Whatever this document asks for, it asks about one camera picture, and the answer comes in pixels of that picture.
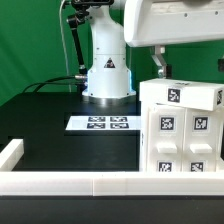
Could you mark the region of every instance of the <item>warning label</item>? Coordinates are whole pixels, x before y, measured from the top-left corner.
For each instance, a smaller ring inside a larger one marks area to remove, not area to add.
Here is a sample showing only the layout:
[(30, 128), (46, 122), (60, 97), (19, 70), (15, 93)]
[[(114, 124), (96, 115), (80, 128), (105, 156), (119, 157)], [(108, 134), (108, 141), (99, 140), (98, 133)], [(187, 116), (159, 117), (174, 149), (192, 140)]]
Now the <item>warning label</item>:
[(114, 62), (111, 58), (108, 59), (107, 63), (105, 64), (104, 68), (115, 68)]

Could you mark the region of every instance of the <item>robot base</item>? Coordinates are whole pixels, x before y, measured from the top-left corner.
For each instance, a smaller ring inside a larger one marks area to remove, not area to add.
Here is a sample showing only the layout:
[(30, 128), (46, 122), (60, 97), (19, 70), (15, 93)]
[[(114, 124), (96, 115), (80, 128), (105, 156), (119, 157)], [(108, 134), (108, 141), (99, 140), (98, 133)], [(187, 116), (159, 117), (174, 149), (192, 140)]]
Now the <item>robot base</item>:
[(91, 97), (91, 96), (82, 96), (83, 101), (89, 103), (95, 103), (100, 105), (122, 105), (130, 102), (136, 101), (136, 95), (129, 95), (123, 98), (98, 98), (98, 97)]

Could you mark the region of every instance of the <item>cable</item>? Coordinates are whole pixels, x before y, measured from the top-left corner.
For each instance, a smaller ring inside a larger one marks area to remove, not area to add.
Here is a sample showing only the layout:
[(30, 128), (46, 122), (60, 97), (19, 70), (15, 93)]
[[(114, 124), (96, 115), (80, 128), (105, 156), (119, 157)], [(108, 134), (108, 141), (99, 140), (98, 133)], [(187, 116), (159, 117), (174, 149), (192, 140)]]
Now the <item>cable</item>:
[[(66, 79), (75, 79), (75, 76), (70, 75), (70, 76), (62, 76), (62, 77), (58, 77), (58, 78), (53, 78), (53, 79), (49, 79), (49, 80), (45, 81), (44, 83), (56, 82), (56, 81), (61, 81), (61, 80), (66, 80)], [(39, 89), (41, 89), (43, 86), (45, 86), (44, 83), (37, 86), (33, 92), (37, 92)]]
[(65, 1), (66, 0), (61, 1), (61, 6), (59, 9), (59, 21), (60, 21), (61, 39), (62, 39), (62, 45), (63, 45), (64, 57), (65, 57), (66, 74), (67, 74), (67, 76), (70, 76), (68, 53), (67, 53), (66, 44), (65, 44), (64, 26), (63, 26), (63, 21), (62, 21), (62, 9), (63, 9), (63, 5), (65, 4)]
[(72, 83), (72, 82), (68, 82), (68, 83), (38, 82), (38, 83), (34, 83), (34, 84), (31, 84), (31, 85), (27, 86), (23, 90), (22, 93), (25, 93), (29, 88), (31, 88), (33, 86), (42, 85), (42, 84), (44, 84), (44, 85), (61, 85), (62, 86), (62, 85), (78, 85), (79, 83), (77, 83), (77, 82), (74, 82), (74, 83)]

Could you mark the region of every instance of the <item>black cable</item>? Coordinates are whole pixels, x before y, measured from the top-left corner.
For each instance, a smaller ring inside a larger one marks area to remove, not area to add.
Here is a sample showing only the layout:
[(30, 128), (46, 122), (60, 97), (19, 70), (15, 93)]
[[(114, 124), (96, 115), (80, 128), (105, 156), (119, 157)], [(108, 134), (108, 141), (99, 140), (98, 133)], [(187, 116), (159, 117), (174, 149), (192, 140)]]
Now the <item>black cable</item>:
[(27, 86), (22, 93), (25, 93), (29, 88), (33, 87), (33, 86), (37, 86), (37, 85), (78, 85), (79, 83), (77, 82), (68, 82), (68, 83), (54, 83), (54, 82), (38, 82), (38, 83), (34, 83), (31, 84), (29, 86)]
[[(61, 81), (61, 80), (66, 80), (66, 79), (75, 79), (75, 76), (70, 75), (70, 76), (62, 76), (62, 77), (58, 77), (58, 78), (53, 78), (53, 79), (49, 79), (45, 82), (49, 83), (49, 82), (56, 82), (56, 81)], [(46, 84), (40, 84), (39, 86), (36, 87), (36, 89), (34, 89), (33, 92), (37, 92), (38, 90), (40, 90), (43, 86), (45, 86)]]

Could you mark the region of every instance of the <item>white robot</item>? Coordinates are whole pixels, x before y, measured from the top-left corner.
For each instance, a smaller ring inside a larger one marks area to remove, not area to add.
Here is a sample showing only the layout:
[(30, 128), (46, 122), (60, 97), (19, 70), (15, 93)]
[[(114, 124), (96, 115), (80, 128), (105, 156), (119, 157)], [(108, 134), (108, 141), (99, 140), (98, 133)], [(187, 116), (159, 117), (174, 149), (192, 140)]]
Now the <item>white robot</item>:
[[(100, 104), (122, 104), (135, 100), (132, 90), (131, 71), (126, 66), (126, 43), (123, 27), (114, 22), (109, 6), (124, 8), (126, 1), (71, 1), (76, 14), (68, 18), (79, 57), (80, 73), (87, 79), (84, 100)], [(88, 20), (93, 39), (93, 65), (84, 67), (81, 48), (77, 38), (77, 27)]]

